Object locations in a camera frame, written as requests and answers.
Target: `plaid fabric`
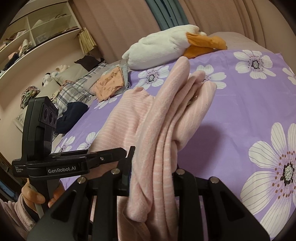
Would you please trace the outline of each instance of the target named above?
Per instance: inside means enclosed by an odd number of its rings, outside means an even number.
[[[106,65],[107,64],[105,61],[100,63],[87,75],[76,80],[74,83],[68,83],[63,87],[63,89],[57,97],[57,108],[59,110],[58,117],[61,117],[63,112],[67,110],[68,103],[82,102],[86,104],[92,98],[92,95],[83,89],[83,84],[87,81],[87,79],[92,77],[96,72],[98,72],[101,68],[105,67]]]

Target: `white flower print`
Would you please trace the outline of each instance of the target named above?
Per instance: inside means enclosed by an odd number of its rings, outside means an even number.
[[[70,144],[72,144],[74,142],[74,140],[75,140],[74,136],[69,137],[68,140],[67,140],[67,138],[65,138],[65,140],[62,143],[62,146],[61,147],[57,146],[54,152],[57,153],[57,152],[70,151],[72,149],[72,146],[70,146]]]
[[[89,147],[91,146],[91,144],[93,143],[94,139],[96,138],[96,136],[98,135],[98,133],[95,132],[91,132],[87,135],[85,142],[81,143],[79,145],[79,147],[77,148],[77,150],[86,150],[89,149]]]
[[[218,90],[222,90],[226,87],[226,84],[224,82],[220,82],[221,80],[224,80],[227,77],[224,72],[218,72],[213,74],[214,68],[210,64],[208,64],[205,67],[203,65],[200,65],[197,67],[196,71],[198,70],[203,70],[205,72],[204,81],[213,81],[217,85]]]
[[[240,196],[253,215],[270,201],[274,202],[260,222],[273,238],[286,224],[292,200],[296,206],[296,124],[291,124],[288,130],[288,145],[282,125],[273,124],[271,143],[273,148],[267,142],[258,141],[249,149],[251,162],[269,170],[255,172],[246,181]]]
[[[288,79],[292,82],[292,84],[296,85],[296,76],[294,74],[294,72],[292,71],[292,69],[289,67],[290,70],[288,70],[287,68],[283,68],[283,71],[289,75]]]
[[[267,78],[266,75],[275,77],[276,74],[268,70],[272,68],[272,61],[268,55],[262,56],[260,51],[243,50],[242,52],[234,52],[234,56],[242,60],[235,66],[235,70],[240,74],[250,73],[250,77],[253,79]]]
[[[138,74],[138,77],[141,78],[139,83],[135,87],[143,87],[145,90],[148,89],[151,85],[153,87],[161,86],[164,82],[163,78],[168,77],[170,71],[168,70],[169,66],[158,66],[152,69],[147,69]]]
[[[102,109],[106,104],[112,103],[115,100],[117,100],[117,97],[120,96],[120,95],[122,95],[122,94],[116,95],[116,96],[114,96],[114,97],[112,97],[112,98],[110,98],[108,100],[103,100],[103,101],[99,102],[98,105],[94,109],[96,109],[96,108]]]

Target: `pink garment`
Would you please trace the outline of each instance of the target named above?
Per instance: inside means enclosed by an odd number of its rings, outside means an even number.
[[[126,91],[90,147],[92,152],[136,146],[130,196],[118,198],[121,241],[177,239],[172,181],[177,152],[196,132],[216,90],[216,84],[202,83],[203,71],[188,78],[189,70],[188,59],[180,57],[155,98],[143,88]],[[115,166],[105,164],[86,176],[101,176]]]
[[[25,208],[25,201],[22,194],[19,196],[17,202],[4,202],[0,199],[0,205],[2,206],[7,218],[10,220],[12,225],[26,240],[28,232],[35,226],[36,223]]]

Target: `hand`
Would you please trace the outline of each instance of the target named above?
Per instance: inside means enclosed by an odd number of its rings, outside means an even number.
[[[64,192],[65,192],[64,186],[60,182],[59,186],[53,193],[54,197],[48,202],[48,207],[51,207],[56,202],[56,200],[58,200],[59,197],[62,196]],[[29,179],[22,188],[22,195],[24,197],[24,201],[26,205],[30,209],[34,210],[35,212],[37,212],[35,204],[43,204],[45,202],[45,197],[42,194],[35,192],[30,188]]]

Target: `orange folded garment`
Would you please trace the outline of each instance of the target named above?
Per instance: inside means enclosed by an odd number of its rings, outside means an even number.
[[[227,49],[226,42],[218,36],[208,37],[198,34],[186,33],[186,37],[188,43],[190,43],[190,46],[185,50],[183,56],[187,57],[188,59],[195,58],[203,54],[212,53],[215,51],[215,49]]]
[[[103,101],[107,100],[122,86],[124,86],[122,70],[117,66],[109,73],[101,76],[93,85],[91,91],[96,93],[99,101]]]

